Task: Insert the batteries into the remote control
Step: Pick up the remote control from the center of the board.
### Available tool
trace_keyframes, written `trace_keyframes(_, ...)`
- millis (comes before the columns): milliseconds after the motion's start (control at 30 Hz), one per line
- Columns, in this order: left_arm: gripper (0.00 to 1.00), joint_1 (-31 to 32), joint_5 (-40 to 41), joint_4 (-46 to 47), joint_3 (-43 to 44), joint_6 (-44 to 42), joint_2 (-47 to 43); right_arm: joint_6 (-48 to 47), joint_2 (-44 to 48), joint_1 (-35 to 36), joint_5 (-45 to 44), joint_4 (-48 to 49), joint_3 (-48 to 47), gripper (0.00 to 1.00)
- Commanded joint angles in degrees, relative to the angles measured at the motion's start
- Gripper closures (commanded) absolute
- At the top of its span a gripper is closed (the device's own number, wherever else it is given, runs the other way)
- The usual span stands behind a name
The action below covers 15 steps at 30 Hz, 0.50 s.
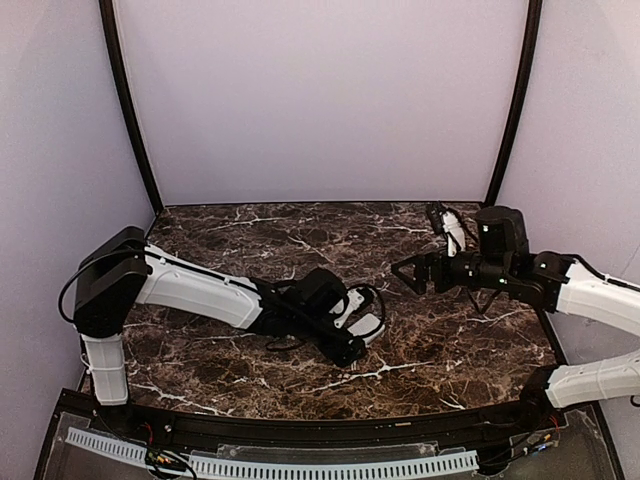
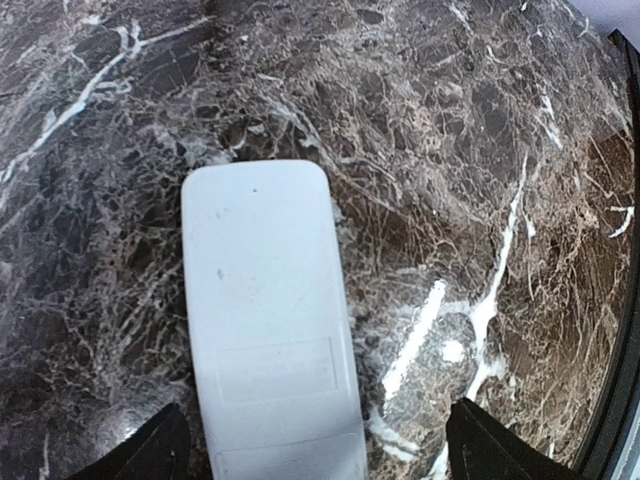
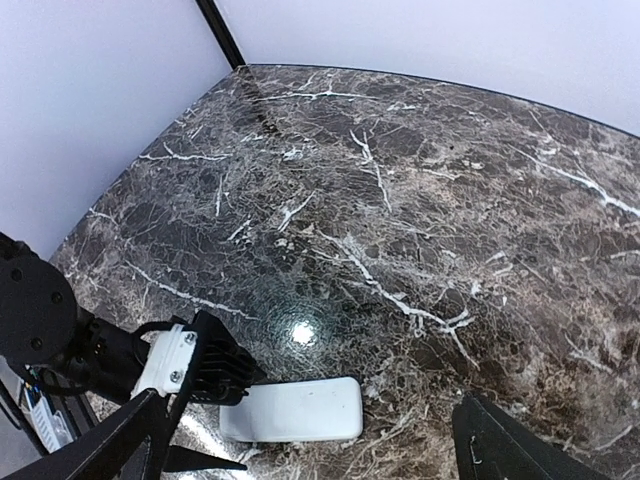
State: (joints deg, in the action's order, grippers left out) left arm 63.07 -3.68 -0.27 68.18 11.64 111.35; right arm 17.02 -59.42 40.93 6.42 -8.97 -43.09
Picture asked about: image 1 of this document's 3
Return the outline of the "white remote control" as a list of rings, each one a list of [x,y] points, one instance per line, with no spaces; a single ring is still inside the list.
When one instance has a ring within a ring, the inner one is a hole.
[[[356,337],[361,337],[369,346],[385,331],[383,322],[372,313],[367,313],[358,321],[350,325],[347,330]]]

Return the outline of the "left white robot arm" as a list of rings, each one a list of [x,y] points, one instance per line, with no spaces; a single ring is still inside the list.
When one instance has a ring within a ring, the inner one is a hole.
[[[66,285],[76,293],[74,311],[64,319],[80,334],[95,398],[107,407],[129,400],[122,332],[136,304],[177,309],[258,335],[292,336],[339,367],[362,358],[381,325],[372,314],[346,323],[370,297],[326,269],[275,283],[231,276],[164,252],[134,226],[86,257]]]

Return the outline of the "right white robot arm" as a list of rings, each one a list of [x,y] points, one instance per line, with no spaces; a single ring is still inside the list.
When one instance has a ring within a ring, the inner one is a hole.
[[[638,335],[639,288],[597,271],[577,254],[533,253],[522,213],[506,206],[478,210],[478,247],[467,249],[470,232],[456,212],[439,202],[427,206],[432,228],[446,247],[392,265],[392,273],[416,294],[454,287],[489,289],[537,311],[575,315]],[[542,411],[584,402],[639,398],[639,354],[582,365],[537,368],[520,399]]]

